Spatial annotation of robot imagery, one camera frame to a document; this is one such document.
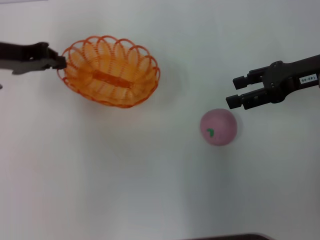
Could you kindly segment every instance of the label sticker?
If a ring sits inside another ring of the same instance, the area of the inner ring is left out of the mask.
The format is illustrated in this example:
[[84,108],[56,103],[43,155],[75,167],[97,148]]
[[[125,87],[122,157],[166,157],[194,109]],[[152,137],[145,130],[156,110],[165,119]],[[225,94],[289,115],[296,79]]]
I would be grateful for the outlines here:
[[301,77],[299,79],[300,79],[301,84],[306,84],[306,83],[310,83],[310,82],[318,80],[318,77],[317,77],[317,74],[312,74],[309,76]]

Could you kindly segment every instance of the green mark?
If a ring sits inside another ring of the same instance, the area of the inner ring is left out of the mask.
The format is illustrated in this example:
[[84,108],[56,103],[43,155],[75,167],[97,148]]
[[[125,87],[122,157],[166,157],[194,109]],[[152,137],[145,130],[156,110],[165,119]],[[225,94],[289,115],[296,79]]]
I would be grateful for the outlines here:
[[213,128],[208,128],[206,131],[210,133],[210,138],[215,135],[215,130]]

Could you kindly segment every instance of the pink ball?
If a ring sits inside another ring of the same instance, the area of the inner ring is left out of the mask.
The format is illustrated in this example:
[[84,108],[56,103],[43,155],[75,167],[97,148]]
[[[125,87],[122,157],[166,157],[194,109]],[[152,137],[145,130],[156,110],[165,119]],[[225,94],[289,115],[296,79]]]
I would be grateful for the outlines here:
[[204,139],[211,145],[224,146],[237,135],[237,120],[226,109],[208,111],[201,119],[200,130]]

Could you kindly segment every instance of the orange basket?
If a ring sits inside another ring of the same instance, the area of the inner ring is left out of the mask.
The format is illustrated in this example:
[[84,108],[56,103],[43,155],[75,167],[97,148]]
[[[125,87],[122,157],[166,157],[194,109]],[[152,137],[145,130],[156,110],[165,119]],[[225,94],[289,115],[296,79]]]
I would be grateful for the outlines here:
[[128,39],[91,36],[62,54],[67,68],[58,75],[73,91],[98,103],[131,108],[147,100],[160,79],[149,51]]

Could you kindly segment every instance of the white table surface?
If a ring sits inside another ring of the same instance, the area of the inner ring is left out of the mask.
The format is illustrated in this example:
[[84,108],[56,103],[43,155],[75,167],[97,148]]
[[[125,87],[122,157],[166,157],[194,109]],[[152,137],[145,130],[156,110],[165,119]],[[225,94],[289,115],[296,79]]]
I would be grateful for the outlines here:
[[0,71],[0,234],[6,240],[176,240],[320,235],[320,90],[232,112],[212,147],[199,121],[232,79],[320,54],[318,0],[49,0],[0,5],[0,41],[60,53],[91,35],[129,38],[162,78],[145,103],[106,107],[55,71]]

